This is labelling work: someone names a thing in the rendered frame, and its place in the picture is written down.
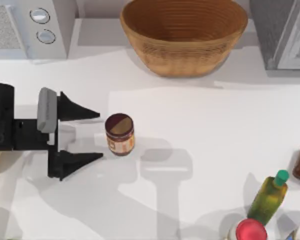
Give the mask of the pale grey rounded box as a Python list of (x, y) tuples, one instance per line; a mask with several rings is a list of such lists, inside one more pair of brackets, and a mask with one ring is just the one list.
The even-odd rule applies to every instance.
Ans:
[(47, 87), (43, 87), (38, 96), (37, 104), (37, 130), (50, 134), (57, 128), (57, 93)]

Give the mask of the brown jar with orange label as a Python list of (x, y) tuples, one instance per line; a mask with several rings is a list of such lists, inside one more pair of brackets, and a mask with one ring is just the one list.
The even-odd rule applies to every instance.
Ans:
[(108, 148), (117, 156), (128, 155), (135, 146), (135, 130), (132, 118), (125, 113), (115, 113), (105, 121)]

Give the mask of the round microwave knob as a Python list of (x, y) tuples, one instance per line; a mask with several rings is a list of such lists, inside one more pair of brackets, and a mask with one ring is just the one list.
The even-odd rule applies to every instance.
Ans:
[(50, 21), (50, 14), (44, 8), (30, 10), (29, 16), (37, 24), (46, 24)]
[(46, 45), (53, 44), (56, 41), (56, 35), (48, 29), (43, 29), (42, 31), (38, 31), (36, 33), (36, 38), (39, 42)]

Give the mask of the pale microwave oven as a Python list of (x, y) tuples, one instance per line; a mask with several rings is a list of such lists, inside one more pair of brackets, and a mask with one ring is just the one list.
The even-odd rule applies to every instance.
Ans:
[[(46, 24), (35, 23), (30, 10), (49, 12)], [(0, 60), (48, 62), (68, 57), (75, 20), (79, 10), (76, 0), (0, 0)], [(36, 33), (48, 29), (56, 40), (38, 41)]]

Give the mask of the brown woven basket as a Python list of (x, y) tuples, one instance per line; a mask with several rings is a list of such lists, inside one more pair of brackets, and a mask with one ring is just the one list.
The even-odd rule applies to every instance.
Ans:
[(131, 0), (120, 23), (150, 71), (182, 78), (203, 76), (222, 63), (248, 15), (234, 0)]

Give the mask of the white bottle with red cap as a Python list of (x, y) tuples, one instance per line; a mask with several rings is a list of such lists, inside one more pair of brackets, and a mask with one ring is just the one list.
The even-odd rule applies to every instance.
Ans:
[(267, 240), (265, 227), (257, 220), (246, 218), (237, 222), (228, 232), (226, 240)]

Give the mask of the green bottle with green cap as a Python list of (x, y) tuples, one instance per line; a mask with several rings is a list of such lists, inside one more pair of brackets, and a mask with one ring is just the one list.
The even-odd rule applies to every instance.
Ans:
[(283, 169), (279, 170), (275, 176), (268, 176), (250, 205), (247, 218), (266, 226), (286, 196), (289, 177), (289, 172)]

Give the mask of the grey cabinet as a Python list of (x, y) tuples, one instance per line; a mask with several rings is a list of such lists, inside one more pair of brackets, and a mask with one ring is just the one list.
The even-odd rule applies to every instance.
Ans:
[(250, 0), (266, 70), (300, 70), (300, 0)]

